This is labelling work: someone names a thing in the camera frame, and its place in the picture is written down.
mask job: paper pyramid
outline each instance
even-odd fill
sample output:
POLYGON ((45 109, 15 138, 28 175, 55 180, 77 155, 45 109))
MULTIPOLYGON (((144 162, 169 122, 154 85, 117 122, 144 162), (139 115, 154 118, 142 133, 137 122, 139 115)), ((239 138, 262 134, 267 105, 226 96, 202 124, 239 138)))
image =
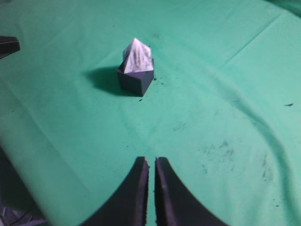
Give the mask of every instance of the paper pyramid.
POLYGON ((123 62, 117 74, 122 89, 143 96, 154 79, 151 48, 134 38, 123 51, 123 62))

